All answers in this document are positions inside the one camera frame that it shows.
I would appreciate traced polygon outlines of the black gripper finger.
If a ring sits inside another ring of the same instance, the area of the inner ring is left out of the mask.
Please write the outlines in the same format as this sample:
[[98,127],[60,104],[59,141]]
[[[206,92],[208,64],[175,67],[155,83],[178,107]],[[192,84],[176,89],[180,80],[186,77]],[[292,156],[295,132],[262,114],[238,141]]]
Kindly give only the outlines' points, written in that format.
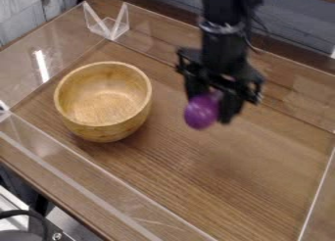
[[208,79],[202,73],[187,72],[183,77],[187,100],[210,92]]
[[219,122],[228,124],[232,122],[234,117],[240,113],[243,108],[243,99],[232,90],[223,91],[223,97],[219,102]]

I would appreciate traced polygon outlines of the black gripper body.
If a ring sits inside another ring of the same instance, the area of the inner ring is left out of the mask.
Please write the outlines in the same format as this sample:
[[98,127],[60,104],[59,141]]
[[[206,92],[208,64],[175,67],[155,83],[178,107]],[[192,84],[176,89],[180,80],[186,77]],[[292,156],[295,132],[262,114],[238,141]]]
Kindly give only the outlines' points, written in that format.
[[251,104],[260,103],[266,77],[248,61],[236,62],[227,69],[214,71],[204,66],[199,49],[182,47],[176,51],[176,56],[175,69],[182,76],[187,72],[202,73],[208,79],[210,89],[215,88],[222,92],[232,90],[243,101]]

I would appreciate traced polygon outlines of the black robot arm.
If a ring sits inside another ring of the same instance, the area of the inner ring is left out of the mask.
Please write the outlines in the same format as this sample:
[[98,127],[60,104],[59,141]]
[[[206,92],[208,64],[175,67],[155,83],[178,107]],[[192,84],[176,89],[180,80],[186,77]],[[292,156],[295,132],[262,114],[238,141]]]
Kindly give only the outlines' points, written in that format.
[[176,51],[188,104],[184,121],[195,129],[228,124],[243,105],[262,101],[263,74],[247,60],[255,9],[263,0],[202,0],[202,46]]

